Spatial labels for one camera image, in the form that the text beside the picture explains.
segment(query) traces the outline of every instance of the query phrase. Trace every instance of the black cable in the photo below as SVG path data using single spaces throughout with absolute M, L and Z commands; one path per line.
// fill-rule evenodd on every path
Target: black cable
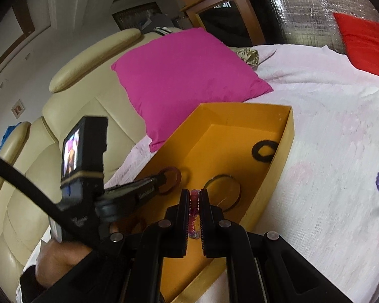
M 82 234 L 81 229 L 71 220 L 62 214 L 62 211 L 51 202 L 45 194 L 40 191 L 29 179 L 13 168 L 10 164 L 0 158 L 0 177 L 9 182 L 24 195 L 26 195 L 33 203 L 49 215 L 62 228 L 69 232 L 76 240 L 83 244 L 101 252 L 100 243 Z

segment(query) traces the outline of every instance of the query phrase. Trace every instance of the black rubber ring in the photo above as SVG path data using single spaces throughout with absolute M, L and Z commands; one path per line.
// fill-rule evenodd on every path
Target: black rubber ring
M 271 163 L 272 162 L 272 159 L 274 158 L 274 154 L 271 154 L 271 155 L 267 155 L 267 156 L 261 156 L 259 151 L 262 147 L 264 146 L 269 146 L 271 147 L 273 150 L 277 150 L 278 149 L 278 143 L 275 142 L 275 141 L 272 141 L 272 140 L 262 140 L 260 142 L 257 142 L 254 146 L 253 146 L 253 149 L 251 150 L 251 155 L 254 157 L 255 160 L 258 160 L 259 162 L 263 162 L 263 163 Z

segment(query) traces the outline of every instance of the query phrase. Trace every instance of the yellow box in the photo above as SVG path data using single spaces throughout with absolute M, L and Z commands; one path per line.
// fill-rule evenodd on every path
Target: yellow box
M 229 174 L 241 184 L 241 199 L 225 218 L 251 231 L 280 178 L 294 137 L 292 108 L 248 103 L 201 104 L 173 133 L 137 176 L 155 174 L 167 166 L 182 172 L 174 192 L 156 196 L 136 216 L 151 224 L 166 208 L 179 202 L 182 188 L 202 189 L 217 174 Z M 270 164 L 255 160 L 251 150 L 259 141 L 279 143 Z M 260 150 L 266 155 L 264 147 Z M 210 194 L 211 204 L 236 197 Z M 221 275 L 225 259 L 206 259 L 201 240 L 188 239 L 184 259 L 164 259 L 161 292 L 166 302 L 195 302 Z

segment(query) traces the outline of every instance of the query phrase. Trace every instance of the picture frame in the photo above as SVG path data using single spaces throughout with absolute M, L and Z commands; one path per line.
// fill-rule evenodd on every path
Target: picture frame
M 24 112 L 25 108 L 22 104 L 21 100 L 17 100 L 13 108 L 11 108 L 11 111 L 13 112 L 16 119 L 18 119 L 21 114 Z

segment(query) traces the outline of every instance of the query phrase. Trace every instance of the bed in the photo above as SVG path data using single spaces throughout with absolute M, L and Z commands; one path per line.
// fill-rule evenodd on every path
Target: bed
M 255 232 L 275 230 L 355 303 L 379 295 L 379 76 L 326 46 L 264 45 L 255 70 L 274 89 L 247 103 L 291 105 L 295 139 Z M 106 187 L 154 153 L 145 136 Z M 34 264 L 39 245 L 26 268 Z M 226 275 L 199 299 L 228 302 Z

